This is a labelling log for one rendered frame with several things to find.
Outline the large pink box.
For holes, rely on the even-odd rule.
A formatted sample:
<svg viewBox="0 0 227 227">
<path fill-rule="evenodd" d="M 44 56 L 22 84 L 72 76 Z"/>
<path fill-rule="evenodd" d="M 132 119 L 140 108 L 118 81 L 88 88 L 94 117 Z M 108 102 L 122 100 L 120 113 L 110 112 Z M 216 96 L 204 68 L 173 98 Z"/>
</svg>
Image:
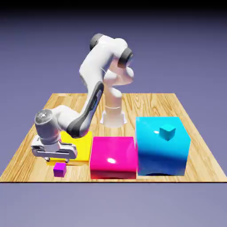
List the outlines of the large pink box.
<svg viewBox="0 0 227 227">
<path fill-rule="evenodd" d="M 133 137 L 94 137 L 91 179 L 136 179 L 138 155 Z"/>
</svg>

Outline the large yellow box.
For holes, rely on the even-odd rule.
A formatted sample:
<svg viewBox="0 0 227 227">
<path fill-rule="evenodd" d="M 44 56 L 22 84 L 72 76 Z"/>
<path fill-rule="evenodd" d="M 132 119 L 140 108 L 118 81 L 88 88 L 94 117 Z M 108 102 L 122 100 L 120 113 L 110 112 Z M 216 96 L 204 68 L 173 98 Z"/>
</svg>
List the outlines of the large yellow box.
<svg viewBox="0 0 227 227">
<path fill-rule="evenodd" d="M 90 151 L 92 145 L 93 134 L 89 131 L 84 137 L 79 139 L 73 139 L 69 134 L 62 131 L 61 132 L 61 140 L 64 143 L 72 143 L 76 146 L 77 149 L 77 157 L 75 159 L 70 159 L 72 162 L 89 162 L 90 159 Z"/>
</svg>

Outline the large cyan box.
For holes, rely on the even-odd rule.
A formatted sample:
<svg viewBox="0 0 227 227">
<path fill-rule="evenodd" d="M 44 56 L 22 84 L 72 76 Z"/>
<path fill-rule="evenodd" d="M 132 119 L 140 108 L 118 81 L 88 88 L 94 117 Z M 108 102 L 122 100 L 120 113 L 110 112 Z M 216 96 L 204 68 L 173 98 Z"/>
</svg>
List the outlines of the large cyan box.
<svg viewBox="0 0 227 227">
<path fill-rule="evenodd" d="M 162 125 L 176 127 L 174 137 L 166 141 L 159 136 Z M 137 117 L 135 146 L 138 151 L 138 175 L 183 176 L 191 139 L 179 117 Z"/>
</svg>

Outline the small cyan cube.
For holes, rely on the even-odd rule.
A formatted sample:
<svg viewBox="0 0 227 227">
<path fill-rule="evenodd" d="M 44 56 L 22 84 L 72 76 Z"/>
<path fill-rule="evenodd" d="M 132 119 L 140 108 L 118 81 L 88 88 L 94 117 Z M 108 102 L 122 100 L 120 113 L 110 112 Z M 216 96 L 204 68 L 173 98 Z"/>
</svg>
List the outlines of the small cyan cube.
<svg viewBox="0 0 227 227">
<path fill-rule="evenodd" d="M 166 141 L 169 141 L 171 140 L 174 135 L 175 135 L 175 132 L 176 132 L 176 127 L 175 126 L 172 126 L 172 125 L 169 125 L 169 124 L 165 124 L 165 125 L 162 125 L 159 129 L 159 136 L 166 140 Z"/>
</svg>

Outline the small purple cube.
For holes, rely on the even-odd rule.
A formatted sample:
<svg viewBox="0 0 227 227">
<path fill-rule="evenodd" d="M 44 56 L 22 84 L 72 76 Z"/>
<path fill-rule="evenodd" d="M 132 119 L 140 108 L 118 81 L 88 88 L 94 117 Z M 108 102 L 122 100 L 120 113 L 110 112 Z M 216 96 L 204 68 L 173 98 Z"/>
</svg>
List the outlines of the small purple cube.
<svg viewBox="0 0 227 227">
<path fill-rule="evenodd" d="M 53 168 L 54 177 L 64 177 L 67 172 L 66 163 L 56 162 Z"/>
</svg>

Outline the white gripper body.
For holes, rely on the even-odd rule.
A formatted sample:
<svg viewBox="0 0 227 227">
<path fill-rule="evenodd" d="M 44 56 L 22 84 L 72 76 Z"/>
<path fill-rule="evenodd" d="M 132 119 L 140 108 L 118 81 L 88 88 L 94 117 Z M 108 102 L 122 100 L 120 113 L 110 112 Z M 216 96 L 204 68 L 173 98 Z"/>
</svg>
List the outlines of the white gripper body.
<svg viewBox="0 0 227 227">
<path fill-rule="evenodd" d="M 32 153 L 36 157 L 75 159 L 77 157 L 76 146 L 69 143 L 57 142 L 52 145 L 33 145 Z"/>
</svg>

